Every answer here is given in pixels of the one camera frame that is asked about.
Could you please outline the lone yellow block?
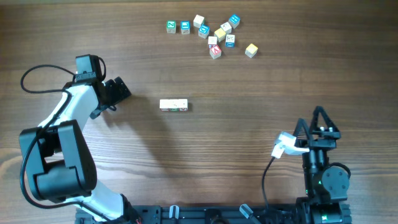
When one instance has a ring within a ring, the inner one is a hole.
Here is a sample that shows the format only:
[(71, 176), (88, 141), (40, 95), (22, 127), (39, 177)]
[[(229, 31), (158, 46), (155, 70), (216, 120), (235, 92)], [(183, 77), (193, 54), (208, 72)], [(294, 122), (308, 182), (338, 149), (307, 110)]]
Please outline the lone yellow block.
[(249, 58), (253, 58), (253, 56), (255, 56), (257, 54), (257, 51), (258, 51), (258, 47), (257, 46), (255, 46), (254, 44), (249, 44), (246, 47), (245, 54)]

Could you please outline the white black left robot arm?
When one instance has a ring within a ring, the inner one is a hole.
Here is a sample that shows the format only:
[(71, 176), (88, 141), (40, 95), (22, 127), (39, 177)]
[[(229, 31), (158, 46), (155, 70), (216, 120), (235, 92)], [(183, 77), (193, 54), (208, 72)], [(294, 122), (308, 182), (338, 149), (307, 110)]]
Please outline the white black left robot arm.
[(82, 133), (88, 119), (115, 111), (131, 93), (121, 78), (106, 79), (106, 65), (97, 55), (77, 56), (76, 68), (49, 117), (19, 135), (22, 194), (41, 209), (74, 205), (96, 223), (141, 223), (128, 199), (98, 180)]

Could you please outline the white block red V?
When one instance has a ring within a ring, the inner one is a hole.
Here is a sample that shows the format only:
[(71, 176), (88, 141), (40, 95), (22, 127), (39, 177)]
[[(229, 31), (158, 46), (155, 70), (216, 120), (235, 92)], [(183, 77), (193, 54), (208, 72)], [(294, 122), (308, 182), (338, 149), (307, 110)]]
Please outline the white block red V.
[(179, 99), (178, 100), (178, 108), (179, 108), (179, 111), (188, 111), (188, 100), (187, 99)]

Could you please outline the white block red side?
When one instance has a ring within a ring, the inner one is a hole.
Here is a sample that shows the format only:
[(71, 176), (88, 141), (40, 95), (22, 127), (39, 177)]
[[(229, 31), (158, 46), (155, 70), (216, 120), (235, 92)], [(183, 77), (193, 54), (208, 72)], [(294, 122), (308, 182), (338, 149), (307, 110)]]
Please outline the white block red side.
[(169, 111), (169, 100), (168, 99), (161, 99), (159, 101), (159, 108), (161, 111)]

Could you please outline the white block green side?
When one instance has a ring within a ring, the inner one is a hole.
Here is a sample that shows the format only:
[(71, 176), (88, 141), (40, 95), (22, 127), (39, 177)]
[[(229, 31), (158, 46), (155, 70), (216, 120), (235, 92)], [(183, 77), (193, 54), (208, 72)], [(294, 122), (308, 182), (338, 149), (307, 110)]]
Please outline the white block green side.
[(179, 111), (179, 99), (169, 99), (169, 110)]

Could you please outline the red A letter block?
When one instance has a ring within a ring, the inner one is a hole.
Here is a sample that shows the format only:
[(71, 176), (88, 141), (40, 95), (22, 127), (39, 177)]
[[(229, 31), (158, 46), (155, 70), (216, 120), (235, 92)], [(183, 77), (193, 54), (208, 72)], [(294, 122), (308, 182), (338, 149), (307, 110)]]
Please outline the red A letter block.
[(218, 57), (220, 57), (222, 54), (222, 50), (220, 49), (220, 47), (218, 45), (214, 45), (212, 46), (212, 48), (210, 48), (210, 56), (212, 57), (212, 59), (216, 59)]

